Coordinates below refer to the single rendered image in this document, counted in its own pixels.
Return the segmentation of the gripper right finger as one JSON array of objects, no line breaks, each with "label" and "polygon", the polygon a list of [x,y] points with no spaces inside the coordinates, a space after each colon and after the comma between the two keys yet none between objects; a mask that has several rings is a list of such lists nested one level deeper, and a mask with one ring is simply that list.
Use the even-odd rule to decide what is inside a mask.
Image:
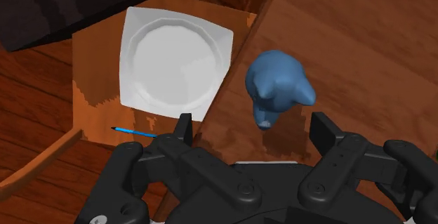
[{"label": "gripper right finger", "polygon": [[299,184],[298,200],[309,211],[346,224],[403,224],[387,207],[357,192],[375,183],[406,219],[438,224],[438,163],[415,144],[370,143],[341,131],[323,112],[313,112],[310,140],[322,158]]}]

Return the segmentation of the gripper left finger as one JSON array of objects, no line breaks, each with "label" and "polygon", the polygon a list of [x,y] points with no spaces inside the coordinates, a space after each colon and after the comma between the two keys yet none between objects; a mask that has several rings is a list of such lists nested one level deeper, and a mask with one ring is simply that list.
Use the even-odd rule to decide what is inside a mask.
[{"label": "gripper left finger", "polygon": [[260,188],[192,141],[192,116],[184,113],[174,132],[147,147],[117,145],[74,224],[149,224],[142,196],[154,182],[163,182],[180,200],[168,224],[236,224],[259,214]]}]

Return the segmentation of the blue pen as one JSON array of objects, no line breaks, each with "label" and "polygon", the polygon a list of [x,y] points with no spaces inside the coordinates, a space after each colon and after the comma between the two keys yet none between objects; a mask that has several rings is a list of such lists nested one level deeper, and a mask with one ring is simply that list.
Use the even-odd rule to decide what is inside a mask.
[{"label": "blue pen", "polygon": [[144,132],[134,131],[134,130],[130,130],[130,129],[123,129],[123,128],[115,127],[115,126],[111,127],[111,129],[113,129],[115,131],[122,132],[122,133],[130,133],[133,135],[139,135],[139,136],[144,136],[144,137],[148,137],[148,138],[156,138],[157,137],[157,135],[152,134],[152,133],[144,133]]}]

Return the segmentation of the blue animal figure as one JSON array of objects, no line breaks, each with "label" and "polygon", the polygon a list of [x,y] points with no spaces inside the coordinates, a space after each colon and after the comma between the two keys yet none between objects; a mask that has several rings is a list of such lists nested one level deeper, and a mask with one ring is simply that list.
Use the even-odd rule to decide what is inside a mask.
[{"label": "blue animal figure", "polygon": [[253,102],[253,118],[261,130],[272,128],[279,115],[294,105],[312,106],[316,92],[304,67],[278,50],[262,52],[249,66],[246,91]]}]

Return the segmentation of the white square plate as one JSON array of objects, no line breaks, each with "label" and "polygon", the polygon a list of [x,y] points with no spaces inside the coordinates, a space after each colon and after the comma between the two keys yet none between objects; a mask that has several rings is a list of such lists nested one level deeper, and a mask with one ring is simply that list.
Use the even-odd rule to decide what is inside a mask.
[{"label": "white square plate", "polygon": [[233,36],[192,15],[128,8],[119,56],[121,104],[202,121],[230,68]]}]

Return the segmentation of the dark brown wooden table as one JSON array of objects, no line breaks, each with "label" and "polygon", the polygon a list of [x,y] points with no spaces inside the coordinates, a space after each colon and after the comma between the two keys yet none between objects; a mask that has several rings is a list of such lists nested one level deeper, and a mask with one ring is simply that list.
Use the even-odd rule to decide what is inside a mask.
[{"label": "dark brown wooden table", "polygon": [[[245,77],[271,50],[301,63],[316,102],[294,105],[261,130]],[[298,200],[299,184],[322,158],[310,140],[313,112],[374,145],[405,140],[431,158],[438,147],[438,0],[265,0],[195,137],[195,147],[262,192],[261,212],[236,224],[346,224]],[[406,220],[375,183],[361,180],[357,192]]]}]

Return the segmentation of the light brown wooden side table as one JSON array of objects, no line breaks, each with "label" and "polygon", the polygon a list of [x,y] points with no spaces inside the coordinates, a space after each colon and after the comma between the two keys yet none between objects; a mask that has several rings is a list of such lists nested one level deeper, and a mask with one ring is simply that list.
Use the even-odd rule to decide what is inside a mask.
[{"label": "light brown wooden side table", "polygon": [[[248,35],[254,13],[199,0],[148,0],[143,8],[162,8],[197,16],[234,32],[232,55]],[[124,107],[119,99],[119,54],[125,12],[102,20],[72,36],[73,125],[83,139],[116,146],[136,140],[144,145],[151,138],[114,131],[122,127],[147,133],[170,133],[176,119]]]}]

